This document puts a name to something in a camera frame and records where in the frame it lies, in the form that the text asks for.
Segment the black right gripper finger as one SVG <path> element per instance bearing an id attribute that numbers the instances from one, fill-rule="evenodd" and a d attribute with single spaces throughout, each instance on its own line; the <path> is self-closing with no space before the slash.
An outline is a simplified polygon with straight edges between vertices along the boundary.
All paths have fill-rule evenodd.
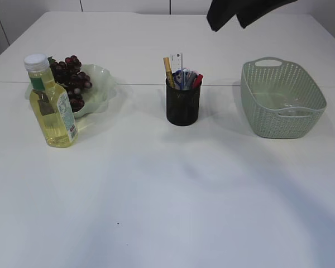
<path id="1" fill-rule="evenodd" d="M 219 31 L 241 8 L 238 0 L 212 0 L 207 21 L 212 31 Z"/>
<path id="2" fill-rule="evenodd" d="M 246 28 L 269 12 L 294 2 L 296 2 L 296 0 L 252 1 L 250 4 L 239 10 L 236 17 L 241 27 Z"/>

